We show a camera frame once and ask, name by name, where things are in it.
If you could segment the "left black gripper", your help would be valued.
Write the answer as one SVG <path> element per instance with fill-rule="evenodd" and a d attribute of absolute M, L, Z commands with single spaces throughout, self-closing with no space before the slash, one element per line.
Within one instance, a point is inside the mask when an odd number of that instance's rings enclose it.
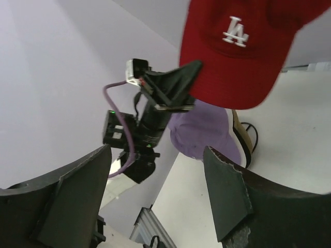
<path fill-rule="evenodd" d="M 133 132 L 135 150 L 159 144 L 170 112 L 193 109 L 194 98 L 189 92 L 202 67 L 200 60 L 194 60 L 168 72 L 146 71 L 141 76 L 141 92 L 148 102 Z"/>

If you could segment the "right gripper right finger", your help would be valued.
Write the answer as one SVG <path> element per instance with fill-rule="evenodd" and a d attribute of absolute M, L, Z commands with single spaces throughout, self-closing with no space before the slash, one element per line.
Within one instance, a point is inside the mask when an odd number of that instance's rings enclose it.
<path fill-rule="evenodd" d="M 330 195 L 263 178 L 212 147 L 204 173 L 218 242 L 223 247 L 330 247 Z"/>

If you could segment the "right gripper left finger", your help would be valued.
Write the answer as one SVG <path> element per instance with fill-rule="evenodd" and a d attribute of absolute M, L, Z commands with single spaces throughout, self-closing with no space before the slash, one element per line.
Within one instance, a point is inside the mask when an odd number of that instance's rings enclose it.
<path fill-rule="evenodd" d="M 109 146 L 34 179 L 1 189 L 1 247 L 97 247 L 112 162 Z"/>

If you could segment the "lavender cap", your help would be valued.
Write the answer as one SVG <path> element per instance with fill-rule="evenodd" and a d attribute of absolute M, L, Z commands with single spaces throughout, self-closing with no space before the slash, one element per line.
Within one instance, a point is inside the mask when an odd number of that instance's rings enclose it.
<path fill-rule="evenodd" d="M 210 146 L 236 164 L 242 162 L 229 134 L 225 108 L 195 100 L 192 110 L 172 114 L 168 128 L 172 144 L 187 157 L 202 161 L 205 147 Z"/>

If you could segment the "black and white cap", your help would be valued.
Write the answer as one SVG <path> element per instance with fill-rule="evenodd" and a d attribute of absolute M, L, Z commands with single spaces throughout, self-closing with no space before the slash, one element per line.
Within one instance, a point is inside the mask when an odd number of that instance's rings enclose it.
<path fill-rule="evenodd" d="M 242 149 L 240 154 L 242 162 L 240 165 L 241 167 L 248 169 L 251 164 L 252 152 L 250 151 L 244 138 L 236 129 L 234 129 L 234 133 L 239 141 L 239 147 Z"/>

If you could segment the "beige baseball cap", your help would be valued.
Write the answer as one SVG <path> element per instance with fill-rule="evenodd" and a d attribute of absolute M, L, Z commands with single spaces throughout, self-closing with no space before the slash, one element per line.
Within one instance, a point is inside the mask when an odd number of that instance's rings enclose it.
<path fill-rule="evenodd" d="M 252 141 L 251 141 L 251 138 L 250 138 L 248 132 L 246 131 L 244 126 L 241 124 L 236 110 L 232 110 L 232 114 L 233 114 L 233 122 L 234 122 L 233 127 L 234 127 L 234 130 L 236 131 L 236 136 L 238 137 L 242 147 L 246 148 L 250 153 L 252 153 L 253 144 L 252 144 Z"/>

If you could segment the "red cap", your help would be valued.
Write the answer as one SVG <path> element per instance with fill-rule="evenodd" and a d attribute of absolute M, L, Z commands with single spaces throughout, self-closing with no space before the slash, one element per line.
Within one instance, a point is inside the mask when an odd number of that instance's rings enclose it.
<path fill-rule="evenodd" d="M 203 67 L 190 94 L 227 109 L 258 106 L 296 33 L 329 8 L 330 1 L 191 1 L 179 63 L 200 60 Z"/>

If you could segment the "white baseball cap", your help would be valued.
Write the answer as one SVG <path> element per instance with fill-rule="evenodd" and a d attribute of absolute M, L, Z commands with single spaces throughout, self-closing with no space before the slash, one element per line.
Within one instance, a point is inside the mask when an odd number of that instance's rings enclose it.
<path fill-rule="evenodd" d="M 241 151 L 242 149 L 239 147 L 239 141 L 234 133 L 234 127 L 233 127 L 233 114 L 232 114 L 232 110 L 226 108 L 225 109 L 227 115 L 228 115 L 228 122 L 229 122 L 229 134 L 231 136 L 231 138 L 234 140 L 236 147 L 238 148 L 239 151 Z"/>

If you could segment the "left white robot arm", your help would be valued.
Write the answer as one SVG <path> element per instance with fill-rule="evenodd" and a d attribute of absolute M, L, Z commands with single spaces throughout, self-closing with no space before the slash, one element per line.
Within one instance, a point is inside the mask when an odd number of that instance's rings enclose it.
<path fill-rule="evenodd" d="M 195 99 L 189 94 L 203 63 L 194 60 L 168 72 L 153 71 L 148 61 L 133 58 L 126 63 L 126 79 L 103 88 L 108 110 L 103 129 L 103 144 L 121 149 L 121 167 L 109 175 L 113 178 L 125 174 L 136 183 L 148 178 L 156 168 L 155 152 L 173 113 L 185 113 L 194 108 Z M 123 84 L 139 88 L 133 99 L 136 106 L 141 96 L 147 103 L 142 113 L 120 112 L 111 100 L 108 89 Z"/>

